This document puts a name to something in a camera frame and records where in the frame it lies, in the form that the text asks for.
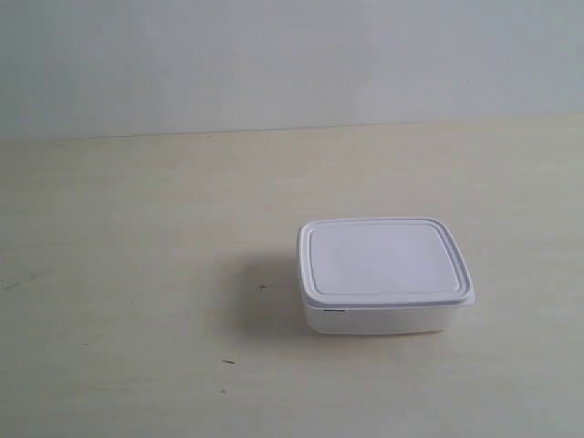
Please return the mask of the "white lidded plastic container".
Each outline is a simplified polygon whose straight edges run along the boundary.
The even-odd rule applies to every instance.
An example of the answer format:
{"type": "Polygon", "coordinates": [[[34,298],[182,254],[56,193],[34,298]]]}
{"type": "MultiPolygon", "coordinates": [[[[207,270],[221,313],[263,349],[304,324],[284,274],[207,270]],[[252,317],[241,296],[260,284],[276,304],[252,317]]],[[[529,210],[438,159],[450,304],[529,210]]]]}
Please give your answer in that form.
{"type": "Polygon", "coordinates": [[[327,335],[402,335],[447,329],[475,302],[459,246],[426,217],[314,221],[297,234],[308,326],[327,335]]]}

